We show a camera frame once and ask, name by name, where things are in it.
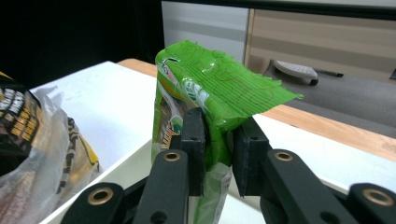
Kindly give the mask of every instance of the white tabletop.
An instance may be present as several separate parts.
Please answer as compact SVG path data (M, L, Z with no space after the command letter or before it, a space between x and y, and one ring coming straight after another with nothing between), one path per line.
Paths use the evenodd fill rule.
M98 155L103 170L107 170L104 175L142 146L147 147L154 117L154 77L107 62L39 88L54 86L64 93L62 108L76 121ZM262 115L254 118L273 148L296 152L320 179L332 186L346 191L354 183L371 182L396 191L396 162ZM143 162L150 164L149 159ZM249 223L263 223L259 211L232 197L225 204L220 223L239 223L238 218L233 218L233 211L243 208L251 213L246 216L251 217Z

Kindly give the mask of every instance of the white plastic object on floor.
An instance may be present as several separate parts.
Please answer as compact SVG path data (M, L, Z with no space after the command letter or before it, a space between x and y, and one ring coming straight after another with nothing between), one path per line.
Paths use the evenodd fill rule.
M281 61L274 61L274 66L277 70L301 78L311 79L310 85L316 86L318 84L318 74L312 67L299 65L296 63L286 63Z

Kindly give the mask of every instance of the green snack bag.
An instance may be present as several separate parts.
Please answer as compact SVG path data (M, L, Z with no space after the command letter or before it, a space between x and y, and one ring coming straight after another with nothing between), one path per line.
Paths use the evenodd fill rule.
M189 223L218 223L231 180L231 152L226 133L252 115L281 105L295 94L231 56L189 40L157 54L158 68L152 135L152 160L182 133L184 114L201 107L210 143L205 150L204 197L190 198Z

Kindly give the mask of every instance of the crumpled green wrapper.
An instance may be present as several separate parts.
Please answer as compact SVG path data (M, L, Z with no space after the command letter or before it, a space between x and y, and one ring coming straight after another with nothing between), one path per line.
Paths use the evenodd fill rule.
M255 74L233 57L181 41L157 54L152 160L182 133L184 113L201 107L210 143L205 151L204 197L190 199L189 223L217 223L231 179L226 133L248 117L302 95L280 80Z

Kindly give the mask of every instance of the grey floor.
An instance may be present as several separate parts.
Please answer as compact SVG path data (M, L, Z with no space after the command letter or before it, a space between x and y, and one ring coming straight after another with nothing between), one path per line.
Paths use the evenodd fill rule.
M334 119L365 130L396 138L396 82L318 71L317 86L308 79L277 73L270 65L265 75L281 79L287 89L304 95L286 105Z

